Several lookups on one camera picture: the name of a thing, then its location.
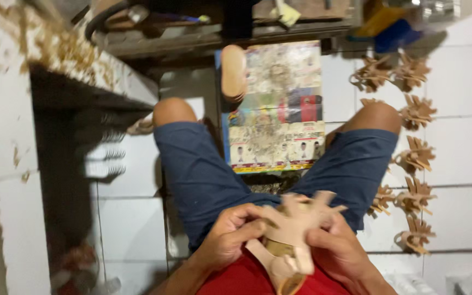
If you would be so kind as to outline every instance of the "white tiled wall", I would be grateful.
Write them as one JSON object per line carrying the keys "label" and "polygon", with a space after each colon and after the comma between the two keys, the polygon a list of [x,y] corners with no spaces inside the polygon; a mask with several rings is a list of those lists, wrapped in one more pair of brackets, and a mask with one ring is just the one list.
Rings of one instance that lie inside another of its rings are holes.
{"label": "white tiled wall", "polygon": [[[187,101],[196,117],[202,118],[206,108],[203,98]],[[157,192],[161,186],[159,151],[154,135],[127,135],[120,145],[126,151],[125,174],[111,183],[90,187],[95,215],[93,243],[100,260],[99,280],[117,277],[122,295],[139,295],[161,283],[168,272],[164,205]],[[168,238],[169,244],[176,244],[174,237]],[[182,245],[179,252],[184,253],[177,256],[185,257],[187,240],[177,243]]]}
{"label": "white tiled wall", "polygon": [[[429,54],[428,66],[432,69],[427,76],[429,80],[412,94],[432,99],[438,113],[437,119],[425,129],[403,130],[394,154],[409,148],[407,135],[425,139],[435,147],[436,159],[430,162],[433,171],[417,173],[420,180],[433,186],[432,193],[438,196],[429,202],[428,209],[433,214],[421,214],[437,234],[426,246],[433,253],[424,257],[401,253],[394,238],[399,232],[408,230],[408,225],[403,211],[393,206],[388,209],[391,216],[378,214],[376,219],[365,216],[365,230],[358,233],[358,239],[370,252],[369,258],[381,272],[418,273],[441,295],[453,291],[446,283],[446,276],[472,273],[472,1],[462,0],[462,12],[464,19],[447,30],[442,44],[435,46],[437,43],[433,41],[421,42],[410,52],[416,56]],[[344,69],[349,69],[351,64],[356,69],[362,67],[361,60],[350,59],[351,55],[360,57],[362,54],[365,52],[338,52],[322,57],[323,67],[326,63],[340,67],[323,69],[323,79],[331,81],[324,85],[336,86],[323,89],[324,118],[331,122],[326,125],[327,131],[334,130],[340,126],[338,122],[350,117],[351,103],[345,97],[330,101],[326,96],[349,93],[350,88],[343,84],[343,77],[348,78]],[[389,82],[376,93],[355,89],[354,97],[356,111],[362,108],[361,98],[383,100],[397,110],[405,105],[402,92]],[[382,184],[392,188],[406,187],[403,169],[395,164],[390,165],[390,169]]]}

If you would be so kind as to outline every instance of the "finger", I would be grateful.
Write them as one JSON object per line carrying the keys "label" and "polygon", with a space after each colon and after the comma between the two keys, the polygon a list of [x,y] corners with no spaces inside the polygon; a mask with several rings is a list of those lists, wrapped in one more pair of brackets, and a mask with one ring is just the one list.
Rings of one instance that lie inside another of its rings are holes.
{"label": "finger", "polygon": [[255,221],[244,224],[237,231],[233,231],[227,234],[227,239],[231,241],[231,244],[241,244],[248,240],[257,239],[266,231],[266,224],[263,220],[257,219]]}
{"label": "finger", "polygon": [[323,229],[313,228],[307,231],[307,245],[336,251],[342,248],[342,239],[324,231]]}
{"label": "finger", "polygon": [[258,219],[262,217],[263,208],[251,203],[235,206],[224,210],[220,218],[226,218],[236,227],[245,223],[246,219]]}
{"label": "finger", "polygon": [[327,231],[331,231],[332,228],[341,228],[343,224],[347,224],[344,216],[342,214],[334,213],[330,218],[323,220],[320,223],[320,227]]}

